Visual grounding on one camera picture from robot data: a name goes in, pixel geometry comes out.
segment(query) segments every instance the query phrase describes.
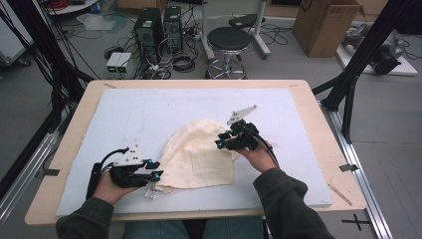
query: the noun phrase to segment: hand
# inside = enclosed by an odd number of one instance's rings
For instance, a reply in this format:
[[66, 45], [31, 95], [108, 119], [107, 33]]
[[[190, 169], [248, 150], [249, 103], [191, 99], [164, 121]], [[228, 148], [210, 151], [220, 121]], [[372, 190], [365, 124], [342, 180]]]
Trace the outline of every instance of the hand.
[[109, 172], [107, 171], [103, 174], [102, 178], [100, 179], [99, 185], [97, 186], [93, 197], [102, 199], [108, 202], [109, 204], [115, 204], [122, 197], [136, 189], [137, 187], [121, 188], [115, 185], [115, 183], [111, 180]]
[[265, 172], [271, 168], [277, 167], [276, 164], [271, 159], [269, 153], [264, 148], [262, 144], [259, 143], [258, 147], [255, 150], [249, 150], [246, 148], [236, 150], [240, 154], [244, 155], [251, 165], [255, 167], [260, 172]]

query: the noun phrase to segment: jeans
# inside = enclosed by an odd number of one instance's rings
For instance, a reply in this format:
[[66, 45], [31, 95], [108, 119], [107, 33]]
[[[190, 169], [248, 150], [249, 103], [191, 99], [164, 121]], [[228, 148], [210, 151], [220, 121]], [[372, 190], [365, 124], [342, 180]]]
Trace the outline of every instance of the jeans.
[[[124, 225], [124, 239], [188, 239], [180, 220], [134, 221]], [[262, 217], [228, 217], [208, 219], [203, 239], [262, 239]]]

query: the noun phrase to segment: sleeve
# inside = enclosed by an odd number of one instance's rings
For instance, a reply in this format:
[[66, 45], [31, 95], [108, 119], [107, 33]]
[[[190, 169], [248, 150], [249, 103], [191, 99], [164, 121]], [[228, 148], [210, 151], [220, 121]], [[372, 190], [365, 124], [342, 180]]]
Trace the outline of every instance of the sleeve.
[[319, 215], [304, 203], [308, 187], [279, 168], [261, 174], [254, 186], [273, 238], [333, 238]]
[[108, 238], [113, 211], [111, 204], [98, 198], [89, 198], [80, 209], [57, 221], [57, 234], [61, 239]]

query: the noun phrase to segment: black stool seat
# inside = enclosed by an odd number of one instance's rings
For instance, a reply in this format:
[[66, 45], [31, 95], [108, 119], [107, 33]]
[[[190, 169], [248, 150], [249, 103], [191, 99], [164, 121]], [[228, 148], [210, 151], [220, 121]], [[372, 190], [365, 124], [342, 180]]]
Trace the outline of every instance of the black stool seat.
[[208, 34], [208, 43], [221, 51], [242, 51], [249, 46], [251, 39], [245, 31], [235, 27], [221, 27]]

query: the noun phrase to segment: metal stool leg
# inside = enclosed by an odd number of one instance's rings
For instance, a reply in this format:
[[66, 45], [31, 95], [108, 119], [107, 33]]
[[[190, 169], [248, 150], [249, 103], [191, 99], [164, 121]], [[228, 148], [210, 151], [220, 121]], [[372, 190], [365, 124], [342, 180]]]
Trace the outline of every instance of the metal stool leg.
[[216, 60], [208, 66], [207, 74], [211, 79], [246, 79], [245, 68], [237, 61], [230, 60], [230, 55], [225, 54], [224, 60]]

